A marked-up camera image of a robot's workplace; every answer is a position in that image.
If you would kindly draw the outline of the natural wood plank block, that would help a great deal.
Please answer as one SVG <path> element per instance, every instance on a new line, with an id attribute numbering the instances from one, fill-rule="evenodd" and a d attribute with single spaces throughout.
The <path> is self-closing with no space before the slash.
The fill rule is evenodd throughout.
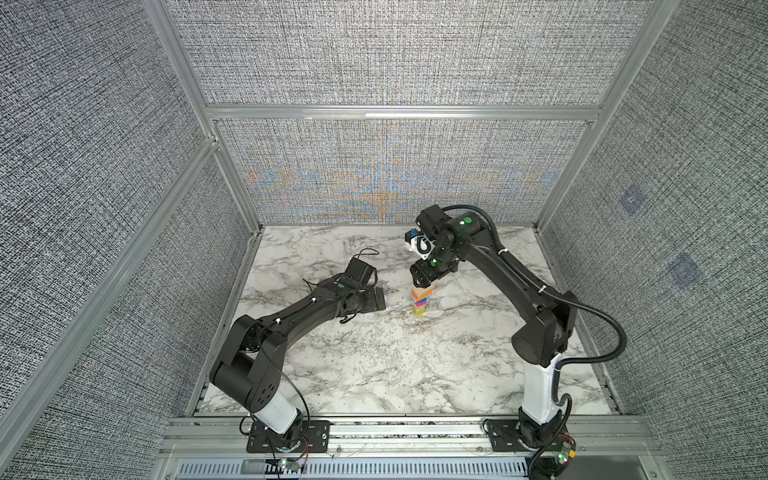
<path id="1" fill-rule="evenodd" d="M 433 291 L 434 286 L 430 285 L 429 287 L 413 287 L 411 293 L 414 298 L 422 298 L 430 295 Z"/>

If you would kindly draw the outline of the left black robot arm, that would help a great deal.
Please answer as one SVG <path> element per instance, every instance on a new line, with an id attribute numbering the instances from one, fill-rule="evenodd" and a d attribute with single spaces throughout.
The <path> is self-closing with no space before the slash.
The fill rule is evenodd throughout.
<path id="1" fill-rule="evenodd" d="M 279 391 L 283 381 L 296 387 L 284 372 L 290 347 L 326 322 L 346 324 L 386 309 L 377 269 L 359 256 L 343 272 L 308 287 L 305 297 L 276 313 L 237 318 L 209 373 L 210 383 L 245 408 L 267 439 L 284 450 L 297 446 L 311 425 L 306 399 L 300 396 L 297 407 Z"/>

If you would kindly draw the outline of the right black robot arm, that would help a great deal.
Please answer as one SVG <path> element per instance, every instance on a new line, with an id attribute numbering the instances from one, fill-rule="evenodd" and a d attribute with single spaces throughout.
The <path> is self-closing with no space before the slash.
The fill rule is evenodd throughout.
<path id="1" fill-rule="evenodd" d="M 559 300 L 557 291 L 548 292 L 546 283 L 502 244 L 495 223 L 478 207 L 427 207 L 404 241 L 419 256 L 410 267 L 415 287 L 426 289 L 468 262 L 516 309 L 523 326 L 512 335 L 511 344 L 525 362 L 518 432 L 526 448 L 545 447 L 565 422 L 554 388 L 556 363 L 563 359 L 574 328 L 575 313 L 568 303 L 574 296 Z"/>

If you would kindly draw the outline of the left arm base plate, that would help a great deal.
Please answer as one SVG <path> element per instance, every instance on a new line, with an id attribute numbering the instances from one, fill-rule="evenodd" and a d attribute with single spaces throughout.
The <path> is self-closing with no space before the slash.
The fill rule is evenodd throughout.
<path id="1" fill-rule="evenodd" d="M 298 433 L 290 434 L 286 438 L 276 434 L 259 421 L 254 422 L 249 430 L 246 452 L 256 453 L 280 453 L 289 456 L 298 456 L 307 453 L 326 453 L 330 440 L 329 421 L 312 420 L 308 429 L 301 438 L 289 442 Z"/>

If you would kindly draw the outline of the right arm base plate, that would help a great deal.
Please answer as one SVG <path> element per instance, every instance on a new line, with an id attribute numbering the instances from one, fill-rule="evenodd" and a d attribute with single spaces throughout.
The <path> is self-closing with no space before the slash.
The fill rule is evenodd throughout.
<path id="1" fill-rule="evenodd" d="M 535 447 L 524 443 L 523 437 L 519 432 L 519 421 L 517 419 L 483 419 L 481 428 L 491 443 L 492 450 L 499 452 L 516 452 L 533 454 L 539 445 Z M 547 452 L 558 452 L 564 450 L 576 450 L 576 441 L 569 434 L 566 428 L 563 428 L 558 437 L 547 447 Z"/>

